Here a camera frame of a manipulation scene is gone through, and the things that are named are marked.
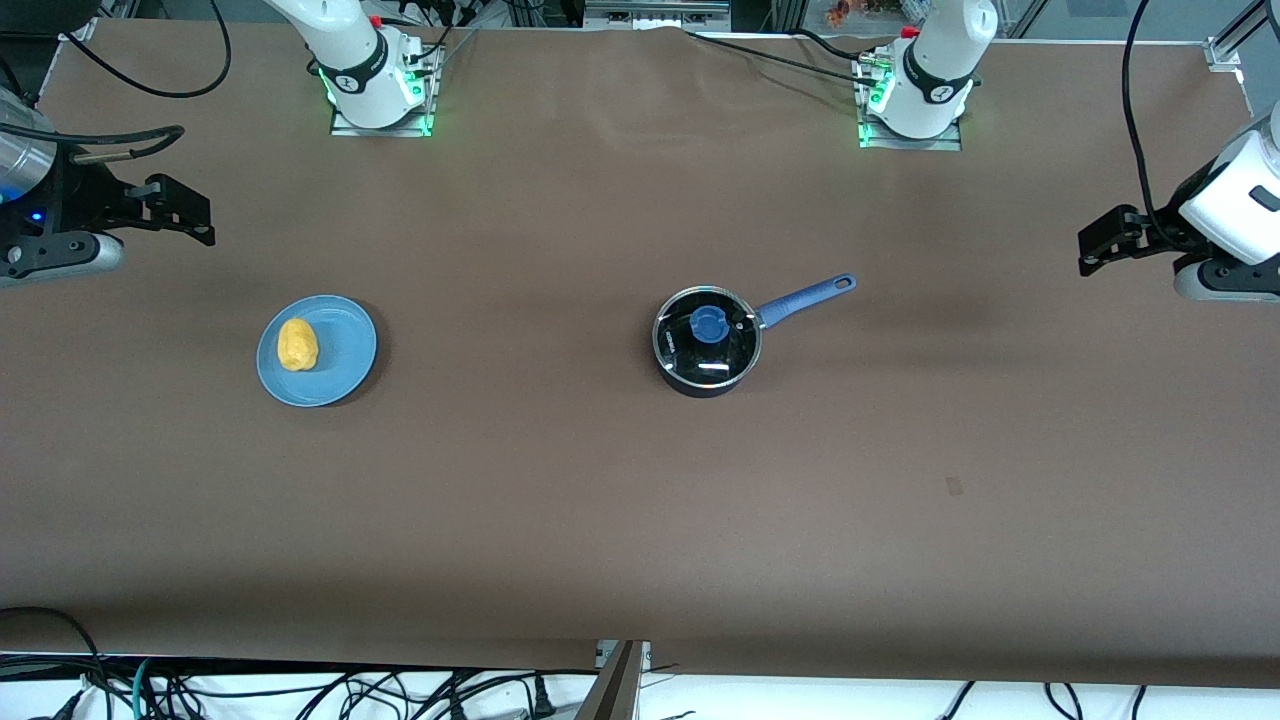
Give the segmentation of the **yellow potato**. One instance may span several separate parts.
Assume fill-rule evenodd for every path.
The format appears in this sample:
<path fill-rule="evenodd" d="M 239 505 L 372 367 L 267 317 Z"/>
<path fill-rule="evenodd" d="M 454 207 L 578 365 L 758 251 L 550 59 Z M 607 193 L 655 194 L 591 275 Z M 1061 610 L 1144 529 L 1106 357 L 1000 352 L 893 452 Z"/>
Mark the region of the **yellow potato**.
<path fill-rule="evenodd" d="M 302 318 L 285 320 L 276 336 L 276 360 L 285 372 L 310 372 L 319 360 L 319 340 L 312 325 Z"/>

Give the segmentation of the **aluminium frame rail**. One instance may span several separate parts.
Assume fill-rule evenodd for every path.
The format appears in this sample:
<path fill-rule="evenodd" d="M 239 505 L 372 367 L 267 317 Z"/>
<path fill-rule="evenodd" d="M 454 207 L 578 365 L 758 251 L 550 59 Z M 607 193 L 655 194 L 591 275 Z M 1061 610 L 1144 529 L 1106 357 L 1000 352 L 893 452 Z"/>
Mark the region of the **aluminium frame rail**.
<path fill-rule="evenodd" d="M 584 0 L 585 29 L 655 29 L 730 32 L 730 0 Z"/>

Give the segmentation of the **aluminium profile post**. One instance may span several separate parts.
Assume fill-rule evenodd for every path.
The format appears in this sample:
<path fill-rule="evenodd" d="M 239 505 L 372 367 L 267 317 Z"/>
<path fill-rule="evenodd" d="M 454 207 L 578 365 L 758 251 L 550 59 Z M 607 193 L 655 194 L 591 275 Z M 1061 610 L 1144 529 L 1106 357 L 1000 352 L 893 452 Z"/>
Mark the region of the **aluminium profile post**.
<path fill-rule="evenodd" d="M 598 641 L 602 665 L 573 720 L 636 720 L 643 675 L 652 669 L 649 641 Z"/>

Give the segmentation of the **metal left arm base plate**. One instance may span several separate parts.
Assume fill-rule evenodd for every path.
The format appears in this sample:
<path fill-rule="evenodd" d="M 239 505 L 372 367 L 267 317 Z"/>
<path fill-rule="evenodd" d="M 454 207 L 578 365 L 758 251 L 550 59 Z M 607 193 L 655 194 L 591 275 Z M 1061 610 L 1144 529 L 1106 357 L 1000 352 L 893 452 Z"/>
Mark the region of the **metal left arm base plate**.
<path fill-rule="evenodd" d="M 887 86 L 893 78 L 890 72 L 890 59 L 882 53 L 860 53 L 856 60 L 851 60 L 851 69 L 855 77 L 874 79 L 877 86 Z M 959 118 L 955 115 L 943 133 L 932 138 L 909 138 L 892 131 L 884 120 L 870 111 L 870 100 L 876 95 L 870 87 L 859 86 L 854 90 L 858 105 L 858 140 L 863 149 L 892 149 L 913 151 L 947 151 L 959 152 L 963 150 L 963 137 Z"/>

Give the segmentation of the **brown table cover sheet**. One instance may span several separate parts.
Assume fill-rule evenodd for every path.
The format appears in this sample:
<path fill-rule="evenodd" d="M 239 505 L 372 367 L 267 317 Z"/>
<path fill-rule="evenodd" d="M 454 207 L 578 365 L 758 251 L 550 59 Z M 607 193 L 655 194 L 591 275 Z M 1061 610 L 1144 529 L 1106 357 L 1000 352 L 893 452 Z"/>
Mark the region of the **brown table cover sheet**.
<path fill-rule="evenodd" d="M 1280 685 L 1280 305 L 1170 259 L 1082 278 L 1138 197 L 1114 44 L 1000 44 L 960 152 L 863 149 L 840 81 L 639 33 L 454 44 L 429 138 L 339 138 L 298 35 L 205 97 L 79 53 L 61 129 L 218 242 L 0 290 L 0 606 L 119 653 Z M 292 302 L 366 380 L 285 405 Z"/>

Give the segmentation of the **light blue plate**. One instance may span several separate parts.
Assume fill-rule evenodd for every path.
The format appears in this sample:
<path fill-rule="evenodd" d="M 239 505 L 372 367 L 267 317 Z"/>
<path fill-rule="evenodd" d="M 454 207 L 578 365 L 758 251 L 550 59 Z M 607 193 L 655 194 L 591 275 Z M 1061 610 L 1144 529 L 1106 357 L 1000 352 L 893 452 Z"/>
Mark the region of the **light blue plate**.
<path fill-rule="evenodd" d="M 292 320 L 308 323 L 317 340 L 310 369 L 282 364 L 278 340 Z M 369 313 L 352 299 L 314 295 L 282 309 L 262 331 L 255 354 L 260 383 L 275 400 L 294 407 L 323 407 L 353 393 L 378 357 L 378 331 Z"/>

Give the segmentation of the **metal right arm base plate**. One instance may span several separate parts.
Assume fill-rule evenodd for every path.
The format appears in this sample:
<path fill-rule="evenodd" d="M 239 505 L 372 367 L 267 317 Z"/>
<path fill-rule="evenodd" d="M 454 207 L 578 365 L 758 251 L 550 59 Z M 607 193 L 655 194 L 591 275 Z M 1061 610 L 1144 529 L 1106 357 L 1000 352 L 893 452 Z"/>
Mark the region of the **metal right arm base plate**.
<path fill-rule="evenodd" d="M 388 101 L 396 110 L 404 113 L 390 124 L 383 127 L 364 127 L 353 123 L 339 106 L 333 91 L 326 87 L 326 100 L 332 106 L 330 135 L 344 137 L 393 137 L 425 138 L 433 136 L 435 126 L 436 100 L 442 79 L 440 50 L 419 55 L 408 55 L 415 61 L 404 68 L 389 70 L 387 81 L 392 92 Z"/>

